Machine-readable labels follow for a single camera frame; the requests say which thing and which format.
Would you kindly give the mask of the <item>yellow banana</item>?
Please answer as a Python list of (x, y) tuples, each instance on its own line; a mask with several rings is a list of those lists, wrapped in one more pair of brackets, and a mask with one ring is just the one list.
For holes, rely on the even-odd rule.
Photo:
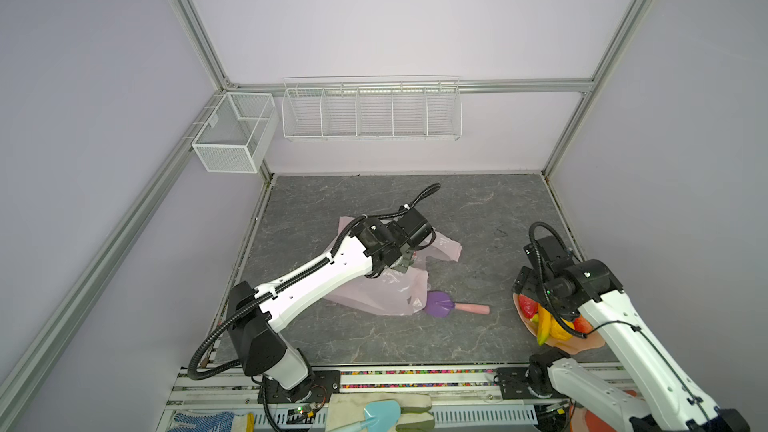
[(543, 306), (538, 306), (536, 338), (539, 346), (543, 346), (551, 335), (552, 315)]

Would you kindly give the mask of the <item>pink printed plastic bag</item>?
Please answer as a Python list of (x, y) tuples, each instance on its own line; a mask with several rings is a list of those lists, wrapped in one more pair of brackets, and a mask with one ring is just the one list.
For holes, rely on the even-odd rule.
[(324, 299), (338, 305), (378, 316), (406, 316), (420, 312), (430, 290), (427, 260), (457, 262), (462, 246), (438, 232), (436, 240), (417, 251), (407, 269), (385, 268), (376, 279), (359, 277), (339, 286)]

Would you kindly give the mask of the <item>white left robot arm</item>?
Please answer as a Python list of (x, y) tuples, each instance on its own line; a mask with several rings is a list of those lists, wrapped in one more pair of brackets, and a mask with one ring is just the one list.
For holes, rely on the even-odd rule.
[(362, 215), (344, 226), (328, 251), (294, 271), (255, 287), (237, 284), (230, 290), (225, 320), (189, 360), (188, 378), (202, 381), (239, 367), (245, 376), (275, 385), (290, 402), (308, 397), (313, 369), (282, 331), (338, 287), (379, 277), (435, 238), (434, 227), (413, 206)]

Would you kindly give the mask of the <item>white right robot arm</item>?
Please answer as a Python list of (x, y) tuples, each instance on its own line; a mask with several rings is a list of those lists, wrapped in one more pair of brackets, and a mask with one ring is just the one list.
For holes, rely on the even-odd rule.
[(536, 397), (561, 394), (616, 431), (747, 431), (739, 411), (720, 407), (672, 358), (641, 319), (623, 285), (597, 259), (580, 261), (560, 234), (541, 221), (528, 229), (530, 264), (514, 290), (535, 300), (565, 332), (585, 318), (629, 373), (639, 393), (631, 396), (586, 370), (556, 347), (529, 359), (525, 384)]

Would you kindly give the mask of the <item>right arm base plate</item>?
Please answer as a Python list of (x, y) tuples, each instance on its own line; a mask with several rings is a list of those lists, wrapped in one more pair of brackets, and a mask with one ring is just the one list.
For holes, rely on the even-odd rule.
[(493, 383), (498, 386), (505, 400), (564, 400), (566, 396), (554, 390), (535, 389), (528, 377), (527, 366), (498, 367)]

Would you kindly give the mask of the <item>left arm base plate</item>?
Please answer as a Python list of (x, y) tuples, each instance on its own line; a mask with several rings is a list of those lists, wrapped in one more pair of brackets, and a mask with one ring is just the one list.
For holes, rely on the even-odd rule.
[(270, 405), (327, 402), (341, 389), (341, 373), (338, 369), (314, 370), (310, 376), (293, 389), (284, 389), (270, 378), (261, 382), (258, 402), (267, 400)]

